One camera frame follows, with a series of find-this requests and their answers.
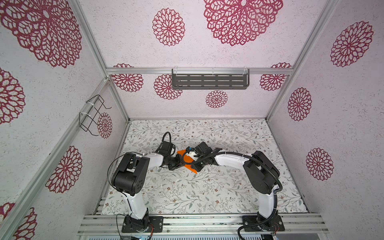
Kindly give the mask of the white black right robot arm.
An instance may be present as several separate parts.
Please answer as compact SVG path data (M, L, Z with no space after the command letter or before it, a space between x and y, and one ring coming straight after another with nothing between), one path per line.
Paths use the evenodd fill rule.
M258 216L260 222L270 222L277 214L277 193L283 190L279 180L280 172L261 151L253 154L240 154L219 150L201 154L196 150L187 153L192 158L191 166L217 165L243 170L252 187L259 193Z

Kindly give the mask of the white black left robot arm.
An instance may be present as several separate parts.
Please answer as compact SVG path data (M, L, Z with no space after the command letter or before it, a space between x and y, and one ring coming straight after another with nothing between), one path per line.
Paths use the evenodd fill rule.
M150 153L137 155L126 153L123 155L115 170L111 184L116 190L126 197L130 208L129 216L135 220L143 220L147 214L141 190L145 184L148 169L168 166L169 170L183 167L181 155L175 156Z

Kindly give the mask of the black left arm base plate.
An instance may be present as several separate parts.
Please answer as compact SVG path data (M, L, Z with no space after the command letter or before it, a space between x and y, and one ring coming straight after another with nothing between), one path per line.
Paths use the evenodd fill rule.
M144 216L142 220L126 216L121 229L122 233L161 233L163 231L164 217Z

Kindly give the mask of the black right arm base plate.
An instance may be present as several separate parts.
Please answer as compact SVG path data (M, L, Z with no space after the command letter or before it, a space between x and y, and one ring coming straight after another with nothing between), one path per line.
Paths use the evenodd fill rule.
M285 226L283 220L279 215L274 215L269 221L260 224L265 221L266 218L262 216L242 216L242 221L245 226L246 232L283 232Z

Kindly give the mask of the orange square paper sheet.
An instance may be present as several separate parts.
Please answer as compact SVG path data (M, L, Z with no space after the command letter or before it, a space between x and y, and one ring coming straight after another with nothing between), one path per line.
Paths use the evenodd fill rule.
M185 152L186 152L186 150L180 150L180 151L177 151L177 153L178 153L179 155L181 155L181 156L182 156ZM186 163L192 163L192 162L194 161L194 159L191 158L191 157L189 157L188 155L185 155L185 156L184 156L184 161L185 161ZM190 171L193 172L194 174L197 174L197 173L198 173L195 169L192 168L192 165L185 165L185 168L187 168L188 170L190 170Z

